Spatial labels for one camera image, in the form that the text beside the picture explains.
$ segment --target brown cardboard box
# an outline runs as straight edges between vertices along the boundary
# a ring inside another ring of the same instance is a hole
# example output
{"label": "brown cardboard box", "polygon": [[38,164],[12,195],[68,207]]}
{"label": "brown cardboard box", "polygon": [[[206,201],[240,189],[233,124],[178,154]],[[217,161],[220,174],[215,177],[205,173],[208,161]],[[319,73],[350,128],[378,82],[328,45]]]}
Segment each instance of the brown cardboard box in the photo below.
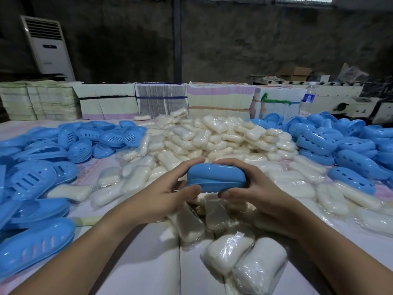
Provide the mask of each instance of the brown cardboard box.
{"label": "brown cardboard box", "polygon": [[306,81],[311,68],[300,66],[284,66],[279,71],[279,77],[287,81]]}

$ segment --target white standing air conditioner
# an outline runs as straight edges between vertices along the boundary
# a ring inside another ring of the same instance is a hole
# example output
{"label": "white standing air conditioner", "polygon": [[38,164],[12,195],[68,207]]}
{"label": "white standing air conditioner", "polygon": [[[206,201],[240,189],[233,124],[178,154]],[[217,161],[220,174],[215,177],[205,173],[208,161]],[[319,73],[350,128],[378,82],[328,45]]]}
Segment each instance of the white standing air conditioner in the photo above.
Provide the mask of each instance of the white standing air conditioner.
{"label": "white standing air conditioner", "polygon": [[50,19],[20,17],[39,71],[42,74],[64,74],[67,82],[75,81],[60,23]]}

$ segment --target water bottle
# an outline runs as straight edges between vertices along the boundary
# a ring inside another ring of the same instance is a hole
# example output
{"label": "water bottle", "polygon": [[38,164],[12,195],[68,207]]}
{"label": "water bottle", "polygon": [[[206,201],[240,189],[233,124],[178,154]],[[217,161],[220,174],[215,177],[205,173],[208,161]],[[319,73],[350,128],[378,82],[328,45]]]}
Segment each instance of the water bottle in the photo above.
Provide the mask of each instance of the water bottle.
{"label": "water bottle", "polygon": [[304,95],[302,101],[300,102],[300,116],[307,117],[311,114],[312,102],[315,98],[317,82],[308,82],[306,94]]}

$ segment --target pile of blue soap dishes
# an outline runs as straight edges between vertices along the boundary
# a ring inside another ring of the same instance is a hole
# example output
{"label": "pile of blue soap dishes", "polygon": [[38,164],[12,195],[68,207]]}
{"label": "pile of blue soap dishes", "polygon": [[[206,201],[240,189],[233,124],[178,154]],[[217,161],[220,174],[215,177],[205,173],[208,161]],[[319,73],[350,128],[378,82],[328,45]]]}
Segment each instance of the pile of blue soap dishes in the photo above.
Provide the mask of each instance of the pile of blue soap dishes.
{"label": "pile of blue soap dishes", "polygon": [[0,230],[15,235],[0,244],[0,279],[9,277],[72,242],[75,224],[64,218],[66,198],[39,199],[78,174],[77,163],[137,148],[145,127],[123,120],[35,127],[0,142]]}
{"label": "pile of blue soap dishes", "polygon": [[273,126],[266,118],[277,121],[276,128],[292,135],[301,155],[323,165],[337,166],[328,172],[331,179],[370,195],[375,193],[370,180],[380,180],[393,188],[393,128],[366,126],[359,119],[338,120],[329,112],[293,117],[281,123],[282,118],[269,115],[251,121],[265,128]]}

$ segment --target forearm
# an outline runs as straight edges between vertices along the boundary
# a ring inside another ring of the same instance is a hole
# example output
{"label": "forearm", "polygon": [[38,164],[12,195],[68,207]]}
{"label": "forearm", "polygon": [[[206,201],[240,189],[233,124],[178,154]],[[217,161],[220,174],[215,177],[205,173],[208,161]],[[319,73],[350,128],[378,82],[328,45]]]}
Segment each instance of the forearm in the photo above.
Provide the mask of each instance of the forearm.
{"label": "forearm", "polygon": [[11,295],[87,295],[117,246],[137,224],[125,225],[118,213],[108,213]]}
{"label": "forearm", "polygon": [[298,201],[279,220],[321,269],[337,294],[393,293],[393,273]]}

